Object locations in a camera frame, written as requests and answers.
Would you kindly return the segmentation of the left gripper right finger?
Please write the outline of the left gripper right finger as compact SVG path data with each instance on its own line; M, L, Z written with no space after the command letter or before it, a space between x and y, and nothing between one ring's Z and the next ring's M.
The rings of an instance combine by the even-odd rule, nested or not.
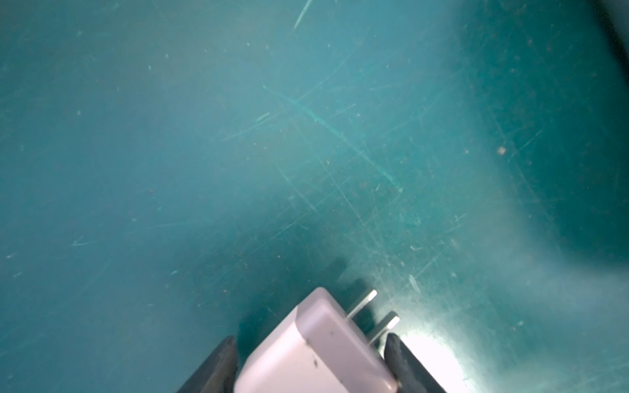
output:
M401 338L394 333L387 335L384 361L398 382L398 392L446 393Z

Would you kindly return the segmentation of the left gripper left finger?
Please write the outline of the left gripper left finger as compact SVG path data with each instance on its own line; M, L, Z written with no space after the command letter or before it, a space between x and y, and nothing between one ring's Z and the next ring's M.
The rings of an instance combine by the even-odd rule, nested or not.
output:
M233 393L238 374L238 344L227 336L177 393Z

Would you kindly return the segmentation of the pink plug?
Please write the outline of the pink plug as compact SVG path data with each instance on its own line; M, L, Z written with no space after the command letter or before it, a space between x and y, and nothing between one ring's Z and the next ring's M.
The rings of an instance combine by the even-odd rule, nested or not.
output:
M354 317L377 296L368 290L345 311L316 288L251 353L237 392L396 392L398 383L376 342L400 321L391 312L369 334Z

